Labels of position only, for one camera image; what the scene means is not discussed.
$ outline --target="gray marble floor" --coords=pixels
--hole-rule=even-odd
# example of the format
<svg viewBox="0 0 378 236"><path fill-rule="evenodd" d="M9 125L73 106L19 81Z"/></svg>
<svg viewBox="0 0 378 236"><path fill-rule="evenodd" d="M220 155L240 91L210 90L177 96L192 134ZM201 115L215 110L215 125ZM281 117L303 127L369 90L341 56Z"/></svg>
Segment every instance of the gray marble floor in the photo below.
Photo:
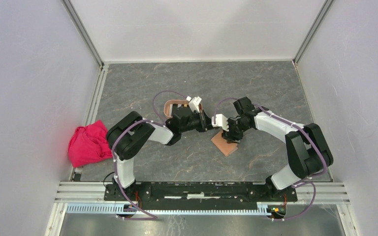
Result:
<svg viewBox="0 0 378 236"><path fill-rule="evenodd" d="M112 64L106 77L97 119L109 129L129 112L160 119L152 109L152 98L161 90L202 97L212 116L223 98L247 96L276 114L304 124L312 122L310 109L295 69L288 61L181 62ZM175 94L157 97L162 114L164 103L179 99ZM235 117L231 102L219 112ZM217 133L190 131L173 146L147 142L135 158L137 180L151 181L264 181L287 164L285 145L264 132L249 130L238 150L225 157L211 142ZM83 168L82 181L101 181L113 170L112 160ZM330 180L328 175L318 180Z"/></svg>

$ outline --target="cloth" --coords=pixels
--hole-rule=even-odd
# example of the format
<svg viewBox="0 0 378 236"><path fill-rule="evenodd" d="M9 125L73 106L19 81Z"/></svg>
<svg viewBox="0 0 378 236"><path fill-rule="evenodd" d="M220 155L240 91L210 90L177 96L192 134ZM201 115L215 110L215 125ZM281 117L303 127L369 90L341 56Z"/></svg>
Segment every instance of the cloth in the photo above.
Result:
<svg viewBox="0 0 378 236"><path fill-rule="evenodd" d="M105 138L106 133L108 130L100 120L76 128L68 147L68 156L73 167L96 163L112 157Z"/></svg>

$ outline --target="copper-colored object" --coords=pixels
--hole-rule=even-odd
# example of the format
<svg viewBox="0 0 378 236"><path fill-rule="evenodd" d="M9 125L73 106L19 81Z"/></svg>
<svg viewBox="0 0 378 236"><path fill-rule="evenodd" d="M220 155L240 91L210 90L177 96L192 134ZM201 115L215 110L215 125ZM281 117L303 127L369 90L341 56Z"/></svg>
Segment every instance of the copper-colored object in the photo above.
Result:
<svg viewBox="0 0 378 236"><path fill-rule="evenodd" d="M189 102L187 100L168 100L164 104L164 115L166 116L167 119L172 118L172 112L170 110L171 105L173 104L178 104L178 105L189 105ZM199 104L199 109L202 110L202 104Z"/></svg>
<svg viewBox="0 0 378 236"><path fill-rule="evenodd" d="M225 155L229 156L231 153L235 152L235 150L238 149L238 144L237 143L231 143L228 144L227 140L222 138L222 130L218 132L212 139L212 143L217 146L217 148Z"/></svg>

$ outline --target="white panel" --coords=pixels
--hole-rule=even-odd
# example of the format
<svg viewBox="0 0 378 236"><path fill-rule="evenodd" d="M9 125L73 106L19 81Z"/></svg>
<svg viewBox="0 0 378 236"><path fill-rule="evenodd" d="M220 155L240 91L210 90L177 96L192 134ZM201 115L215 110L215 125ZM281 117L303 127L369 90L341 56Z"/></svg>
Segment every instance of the white panel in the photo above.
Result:
<svg viewBox="0 0 378 236"><path fill-rule="evenodd" d="M335 1L299 62L362 235L378 235L378 1Z"/></svg>
<svg viewBox="0 0 378 236"><path fill-rule="evenodd" d="M98 66L61 1L0 0L0 235L43 235Z"/></svg>
<svg viewBox="0 0 378 236"><path fill-rule="evenodd" d="M72 0L105 61L292 59L324 0Z"/></svg>

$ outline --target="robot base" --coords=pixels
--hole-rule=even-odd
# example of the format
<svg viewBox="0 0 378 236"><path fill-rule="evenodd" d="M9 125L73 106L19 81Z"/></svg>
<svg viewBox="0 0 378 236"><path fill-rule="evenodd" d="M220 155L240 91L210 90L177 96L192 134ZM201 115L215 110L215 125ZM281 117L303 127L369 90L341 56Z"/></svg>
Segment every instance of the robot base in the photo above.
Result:
<svg viewBox="0 0 378 236"><path fill-rule="evenodd" d="M130 199L138 193L145 210L257 209L257 202L296 202L288 187L269 196L268 187L256 182L136 182L125 189ZM126 201L117 184L108 184L104 201Z"/></svg>

